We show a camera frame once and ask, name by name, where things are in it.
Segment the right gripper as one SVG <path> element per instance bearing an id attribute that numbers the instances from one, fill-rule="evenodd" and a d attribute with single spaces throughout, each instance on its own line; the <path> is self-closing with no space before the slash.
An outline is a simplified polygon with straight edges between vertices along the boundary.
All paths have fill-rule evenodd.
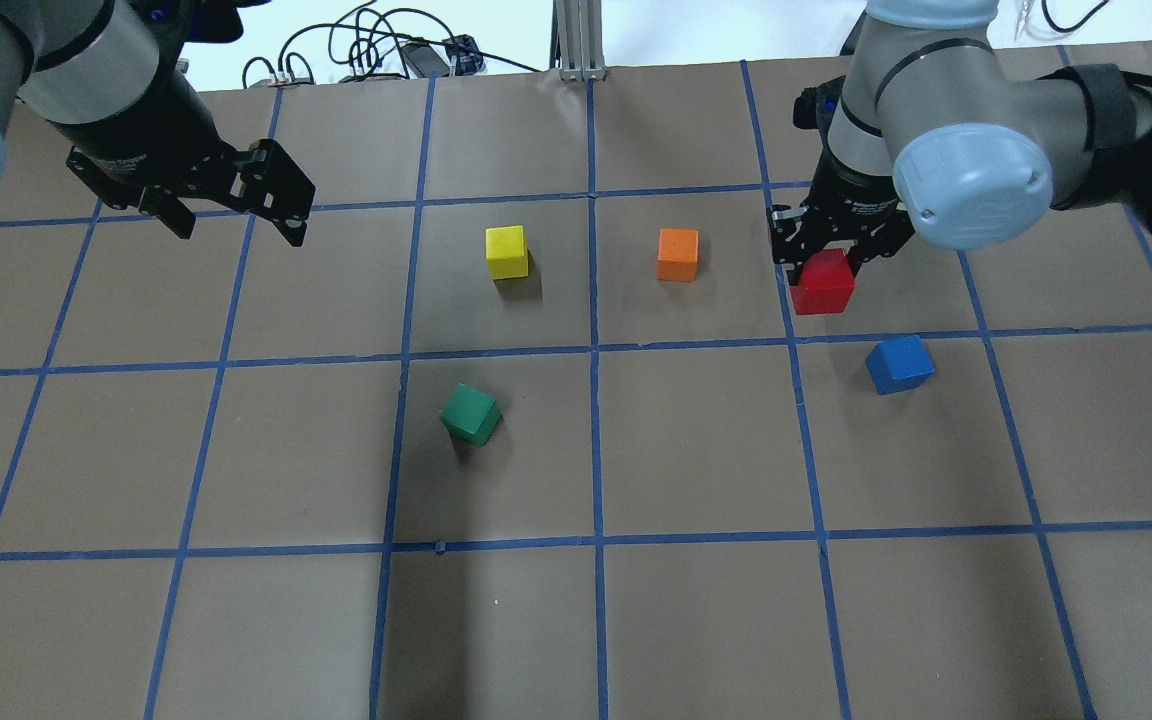
<path id="1" fill-rule="evenodd" d="M 846 250 L 852 283 L 869 262 L 892 258 L 914 237 L 914 223 L 902 209 L 890 179 L 846 167 L 829 147 L 838 113 L 849 119 L 841 85 L 805 88 L 794 103 L 791 122 L 818 132 L 823 150 L 806 199 L 797 206 L 768 206 L 771 258 L 787 286 L 799 283 L 799 266 L 838 241 Z"/>

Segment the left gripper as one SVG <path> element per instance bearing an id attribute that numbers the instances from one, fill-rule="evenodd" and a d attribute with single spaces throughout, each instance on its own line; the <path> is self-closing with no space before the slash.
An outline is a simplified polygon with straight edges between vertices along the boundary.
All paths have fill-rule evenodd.
<path id="1" fill-rule="evenodd" d="M 247 149 L 212 131 L 67 138 L 67 167 L 106 209 L 156 217 L 175 237 L 191 240 L 197 219 L 184 202 L 210 200 L 278 225 L 294 249 L 305 245 L 316 185 L 274 138 Z"/>

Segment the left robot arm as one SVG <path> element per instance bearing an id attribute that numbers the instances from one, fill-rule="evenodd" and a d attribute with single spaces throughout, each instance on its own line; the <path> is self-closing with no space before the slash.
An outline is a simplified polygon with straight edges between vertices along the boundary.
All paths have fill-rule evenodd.
<path id="1" fill-rule="evenodd" d="M 179 68 L 187 44 L 232 44 L 243 1 L 0 1 L 0 181 L 23 104 L 70 142 L 67 167 L 108 209 L 192 236 L 188 200 L 306 237 L 316 188 L 276 141 L 238 149 Z"/>

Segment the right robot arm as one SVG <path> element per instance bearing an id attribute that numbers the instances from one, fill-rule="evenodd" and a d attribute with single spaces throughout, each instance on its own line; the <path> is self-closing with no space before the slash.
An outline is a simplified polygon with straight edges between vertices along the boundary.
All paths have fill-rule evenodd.
<path id="1" fill-rule="evenodd" d="M 806 199 L 767 210 L 791 283 L 829 243 L 844 268 L 914 236 L 952 251 L 1029 232 L 1047 211 L 1132 209 L 1152 236 L 1152 74 L 1071 65 L 1006 77 L 995 1 L 869 1 L 846 76 L 805 88 L 823 141 Z"/>

